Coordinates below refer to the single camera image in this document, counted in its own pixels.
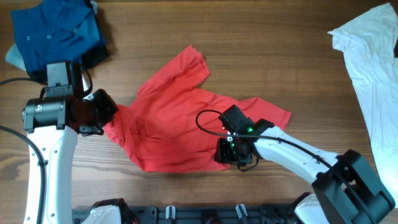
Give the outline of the red t-shirt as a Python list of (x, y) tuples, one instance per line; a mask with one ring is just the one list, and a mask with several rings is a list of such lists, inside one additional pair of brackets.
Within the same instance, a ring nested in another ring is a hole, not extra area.
[(119, 105), (104, 131), (144, 172), (229, 169), (214, 160), (221, 122), (216, 111), (236, 105), (249, 118), (285, 129), (291, 112), (259, 97), (236, 100), (200, 89), (210, 74), (201, 52), (188, 46), (151, 76), (130, 106)]

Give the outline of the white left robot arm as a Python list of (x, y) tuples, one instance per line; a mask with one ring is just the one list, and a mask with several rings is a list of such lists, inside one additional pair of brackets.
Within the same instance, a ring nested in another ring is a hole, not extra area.
[(30, 144), (25, 223), (72, 222), (72, 163), (78, 136), (102, 135), (117, 106), (103, 90), (90, 100), (34, 98), (22, 115)]

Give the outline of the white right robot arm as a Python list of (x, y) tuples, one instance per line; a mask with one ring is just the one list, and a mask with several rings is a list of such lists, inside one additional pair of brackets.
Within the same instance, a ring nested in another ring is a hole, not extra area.
[(392, 195), (360, 153), (317, 149), (264, 119), (219, 119), (227, 132), (219, 135), (217, 161), (245, 166), (255, 155), (285, 167), (311, 184), (329, 223), (379, 223), (394, 209)]

